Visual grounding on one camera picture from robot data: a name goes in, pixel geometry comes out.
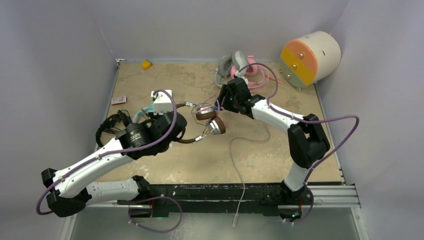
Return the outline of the teal white cat headphones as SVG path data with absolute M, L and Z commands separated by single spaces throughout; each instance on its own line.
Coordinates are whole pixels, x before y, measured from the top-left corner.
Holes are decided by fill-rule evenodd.
M 144 107 L 136 112 L 136 114 L 132 118 L 133 123 L 138 123 L 141 118 L 147 120 L 150 118 L 149 114 L 154 110 L 153 104 L 150 104 L 147 107 Z

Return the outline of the blue earphones with cable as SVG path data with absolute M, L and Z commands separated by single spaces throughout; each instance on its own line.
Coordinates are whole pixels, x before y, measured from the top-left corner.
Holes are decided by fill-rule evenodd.
M 216 112 L 220 112 L 220 111 L 221 111 L 221 104 L 220 104 L 220 102 L 219 102 L 219 100 L 218 100 L 218 99 L 216 99 L 216 100 L 215 100 L 215 103 L 214 103 L 214 110 L 215 110 Z

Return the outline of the pink headphones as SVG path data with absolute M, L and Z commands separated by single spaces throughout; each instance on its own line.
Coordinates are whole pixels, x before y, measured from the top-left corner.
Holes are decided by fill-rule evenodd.
M 234 78 L 242 78 L 246 83 L 247 87 L 250 91 L 254 92 L 262 88 L 269 80 L 275 81 L 276 83 L 284 85 L 285 83 L 281 80 L 278 80 L 277 78 L 273 77 L 270 71 L 262 66 L 254 64 L 256 63 L 253 55 L 244 56 L 243 54 L 240 55 L 241 52 L 238 54 L 233 55 L 232 57 L 232 67 L 230 70 L 230 76 L 232 79 Z M 248 66 L 243 71 L 240 71 L 242 67 L 247 66 L 248 64 L 254 64 L 251 66 Z M 261 76 L 260 81 L 251 82 L 248 80 L 248 77 L 255 77 L 258 74 Z

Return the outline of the brown headphones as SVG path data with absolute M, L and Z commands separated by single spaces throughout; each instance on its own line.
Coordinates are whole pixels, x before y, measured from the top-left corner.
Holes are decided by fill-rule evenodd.
M 214 106 L 202 106 L 201 104 L 194 104 L 186 101 L 184 103 L 176 104 L 177 109 L 181 107 L 194 107 L 196 109 L 194 119 L 197 121 L 207 120 L 207 122 L 205 124 L 205 131 L 201 135 L 190 139 L 183 139 L 183 136 L 182 140 L 177 141 L 177 143 L 192 144 L 201 141 L 209 134 L 223 135 L 227 132 L 226 126 L 222 119 L 218 116 L 218 112 L 215 111 Z

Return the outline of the black headphones with cable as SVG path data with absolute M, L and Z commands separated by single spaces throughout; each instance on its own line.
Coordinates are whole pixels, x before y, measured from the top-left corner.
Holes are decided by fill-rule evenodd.
M 121 131 L 121 129 L 116 127 L 119 123 L 122 123 L 124 127 L 127 127 L 132 122 L 133 121 L 130 116 L 130 113 L 126 109 L 118 110 L 117 113 L 107 117 L 100 124 L 100 126 L 98 127 L 95 133 L 95 142 L 97 146 L 100 148 L 104 146 L 104 144 L 101 141 L 102 133 L 117 135 Z

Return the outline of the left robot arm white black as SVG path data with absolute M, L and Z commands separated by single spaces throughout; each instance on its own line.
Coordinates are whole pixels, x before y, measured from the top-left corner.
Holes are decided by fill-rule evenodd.
M 186 126 L 186 119 L 173 111 L 141 123 L 130 123 L 83 160 L 61 170 L 45 169 L 41 177 L 47 189 L 41 199 L 46 200 L 48 213 L 63 218 L 102 202 L 146 203 L 151 193 L 149 183 L 142 176 L 112 182 L 97 180 L 120 166 L 167 151 Z

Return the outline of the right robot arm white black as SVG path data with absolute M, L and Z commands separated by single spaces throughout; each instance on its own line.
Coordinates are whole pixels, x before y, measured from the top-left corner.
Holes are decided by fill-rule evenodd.
M 285 187 L 280 196 L 288 204 L 300 198 L 300 190 L 314 163 L 321 160 L 331 146 L 314 114 L 300 115 L 269 102 L 264 96 L 252 95 L 242 78 L 234 78 L 221 87 L 220 106 L 233 113 L 269 124 L 287 135 L 289 153 L 293 164 L 283 180 Z

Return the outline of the grey white headphones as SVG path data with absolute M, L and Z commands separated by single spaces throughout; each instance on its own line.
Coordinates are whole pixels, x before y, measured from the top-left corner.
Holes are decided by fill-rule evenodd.
M 232 77 L 234 74 L 231 73 L 233 67 L 236 71 L 239 71 L 242 67 L 248 65 L 248 57 L 240 50 L 235 51 L 234 53 L 226 53 L 217 63 L 215 69 L 214 82 L 221 88 L 224 85 L 223 79 L 227 77 Z

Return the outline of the small red white box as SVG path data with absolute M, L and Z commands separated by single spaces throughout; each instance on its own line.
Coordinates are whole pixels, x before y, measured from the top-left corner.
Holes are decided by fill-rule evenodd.
M 110 104 L 112 106 L 126 104 L 128 102 L 127 96 L 113 97 Z

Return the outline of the yellow small object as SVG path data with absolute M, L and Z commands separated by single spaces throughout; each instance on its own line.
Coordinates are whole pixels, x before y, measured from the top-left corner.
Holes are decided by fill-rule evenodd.
M 153 66 L 153 64 L 152 64 L 152 62 L 151 62 L 151 61 L 149 61 L 149 60 L 144 60 L 144 61 L 141 63 L 141 67 L 142 67 L 144 70 L 147 70 L 147 69 L 151 68 L 152 66 Z

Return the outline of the round drawer cabinet orange yellow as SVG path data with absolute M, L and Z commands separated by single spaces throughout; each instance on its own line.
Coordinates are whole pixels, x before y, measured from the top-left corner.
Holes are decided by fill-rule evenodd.
M 327 32 L 315 31 L 285 44 L 280 69 L 286 81 L 303 89 L 334 72 L 341 57 L 338 42 Z

